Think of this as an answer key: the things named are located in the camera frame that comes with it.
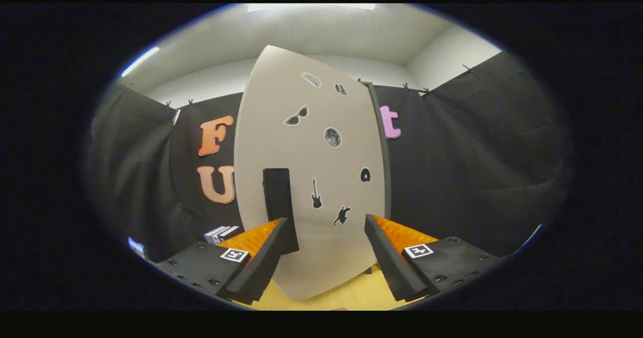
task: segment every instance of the white ceiling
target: white ceiling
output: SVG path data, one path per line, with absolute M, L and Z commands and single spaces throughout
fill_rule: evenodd
M 298 6 L 248 13 L 248 4 L 218 9 L 161 40 L 156 54 L 121 82 L 150 90 L 189 73 L 255 59 L 266 45 L 304 55 L 372 59 L 406 66 L 450 22 L 404 4 L 372 11 Z

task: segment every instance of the ceiling light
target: ceiling light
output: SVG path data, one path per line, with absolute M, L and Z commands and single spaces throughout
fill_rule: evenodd
M 143 54 L 139 59 L 136 59 L 136 62 L 132 63 L 131 66 L 127 67 L 127 69 L 121 74 L 121 77 L 125 77 L 129 72 L 132 72 L 136 66 L 140 65 L 145 61 L 145 59 L 149 58 L 152 54 L 156 53 L 159 51 L 159 47 L 154 47 L 151 50 L 148 50 Z
M 357 8 L 357 9 L 364 9 L 366 11 L 372 11 L 375 9 L 374 3 L 371 4 L 341 4 L 341 3 L 321 3 L 321 4 L 310 4 L 310 3 L 302 3 L 302 4 L 249 4 L 248 6 L 248 13 L 252 13 L 255 11 L 264 11 L 267 9 L 276 9 L 276 8 L 282 8 L 282 7 L 296 7 L 296 6 L 340 6 L 340 7 L 351 7 L 351 8 Z

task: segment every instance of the orange foam pad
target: orange foam pad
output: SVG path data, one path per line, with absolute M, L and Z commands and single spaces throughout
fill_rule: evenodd
M 229 249 L 239 249 L 250 252 L 250 260 L 248 263 L 252 262 L 255 258 L 259 249 L 264 245 L 266 239 L 270 236 L 270 233 L 273 232 L 275 226 L 279 223 L 279 219 L 275 219 L 269 223 L 265 223 L 262 226 L 257 226 L 252 230 L 248 230 L 245 233 L 241 233 L 236 237 L 232 237 L 228 240 L 217 244 L 219 247 L 227 247 Z
M 432 242 L 437 242 L 438 239 L 431 237 L 427 234 L 420 233 L 417 230 L 407 228 L 406 226 L 384 219 L 379 216 L 373 215 L 373 218 L 377 222 L 377 225 L 384 231 L 388 241 L 391 242 L 393 248 L 400 254 L 402 260 L 406 262 L 404 256 L 402 256 L 402 251 L 405 247 L 418 246 L 420 244 L 430 244 Z

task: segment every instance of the letter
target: letter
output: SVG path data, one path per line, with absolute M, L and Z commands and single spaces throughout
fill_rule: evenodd
M 232 179 L 234 173 L 234 166 L 221 166 L 219 173 L 223 177 L 223 194 L 218 194 L 214 191 L 214 184 L 212 183 L 212 174 L 214 168 L 211 166 L 200 166 L 197 172 L 200 176 L 201 188 L 203 194 L 210 200 L 216 203 L 230 203 L 235 199 L 235 183 Z
M 397 139 L 402 134 L 402 130 L 399 128 L 393 127 L 393 119 L 397 118 L 397 112 L 392 112 L 388 106 L 382 106 L 379 108 L 380 113 L 382 114 L 382 121 L 384 122 L 384 132 L 386 138 L 388 139 Z
M 219 143 L 221 143 L 226 138 L 226 126 L 232 126 L 232 123 L 234 123 L 232 116 L 225 116 L 224 118 L 202 123 L 200 127 L 203 130 L 203 139 L 199 155 L 205 156 L 217 152 L 221 146 L 217 145 L 215 139 L 218 139 Z

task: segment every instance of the white wall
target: white wall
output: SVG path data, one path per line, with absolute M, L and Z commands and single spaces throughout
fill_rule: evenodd
M 434 89 L 500 53 L 500 48 L 458 25 L 440 33 L 406 66 L 420 88 Z
M 408 83 L 409 88 L 421 89 L 404 66 L 343 56 L 308 57 L 340 70 L 354 79 L 361 78 L 362 81 L 381 86 L 402 87 Z M 144 91 L 143 94 L 163 104 L 171 101 L 170 107 L 179 108 L 188 104 L 189 99 L 199 102 L 240 93 L 246 89 L 255 61 L 257 59 L 248 59 L 206 68 L 165 82 L 154 89 Z

